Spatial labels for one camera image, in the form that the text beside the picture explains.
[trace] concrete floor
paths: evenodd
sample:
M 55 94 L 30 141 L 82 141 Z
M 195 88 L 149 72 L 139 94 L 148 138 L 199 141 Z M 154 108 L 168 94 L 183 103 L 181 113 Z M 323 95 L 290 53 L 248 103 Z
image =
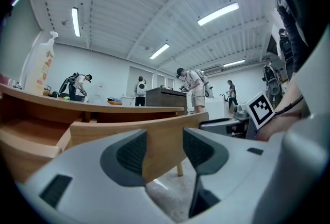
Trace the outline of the concrete floor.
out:
M 196 172 L 186 158 L 182 162 L 184 175 L 177 176 L 176 167 L 146 185 L 152 200 L 175 222 L 188 219 Z

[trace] ceiling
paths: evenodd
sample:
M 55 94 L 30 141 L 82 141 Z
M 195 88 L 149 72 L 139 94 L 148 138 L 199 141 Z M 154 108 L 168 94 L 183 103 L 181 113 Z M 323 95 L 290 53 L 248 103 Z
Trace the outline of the ceiling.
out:
M 197 21 L 238 2 L 239 9 L 203 26 Z M 178 67 L 207 70 L 267 56 L 275 0 L 31 0 L 43 29 L 57 42 L 137 62 L 174 75 Z M 71 8 L 79 9 L 76 37 Z M 168 43 L 155 59 L 149 57 Z

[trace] black cable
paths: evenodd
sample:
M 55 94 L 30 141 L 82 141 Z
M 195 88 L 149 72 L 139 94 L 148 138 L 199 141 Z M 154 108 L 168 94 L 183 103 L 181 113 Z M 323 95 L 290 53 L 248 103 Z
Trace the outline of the black cable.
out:
M 304 98 L 304 96 L 300 96 L 295 102 L 290 103 L 288 106 L 286 106 L 284 109 L 282 109 L 281 111 L 278 111 L 275 113 L 274 116 L 278 116 L 280 114 L 283 114 L 285 112 L 287 112 L 288 110 L 291 110 L 294 106 L 296 106 L 302 99 Z

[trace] white spray bottle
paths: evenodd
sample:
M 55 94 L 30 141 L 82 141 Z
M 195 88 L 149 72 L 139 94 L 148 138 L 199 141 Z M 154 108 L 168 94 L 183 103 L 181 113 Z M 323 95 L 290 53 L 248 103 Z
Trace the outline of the white spray bottle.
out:
M 35 67 L 28 74 L 25 83 L 25 91 L 27 92 L 43 95 L 47 74 L 54 60 L 54 39 L 58 37 L 58 33 L 52 31 L 51 35 L 53 37 L 47 43 L 41 43 L 36 48 L 36 56 L 34 57 L 34 62 L 32 62 L 32 65 Z

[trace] qr code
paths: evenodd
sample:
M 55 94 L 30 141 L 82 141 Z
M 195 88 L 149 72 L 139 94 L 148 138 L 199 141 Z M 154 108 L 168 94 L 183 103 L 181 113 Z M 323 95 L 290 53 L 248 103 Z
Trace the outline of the qr code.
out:
M 258 125 L 261 125 L 273 113 L 272 108 L 270 107 L 264 94 L 252 102 L 249 107 L 254 114 Z

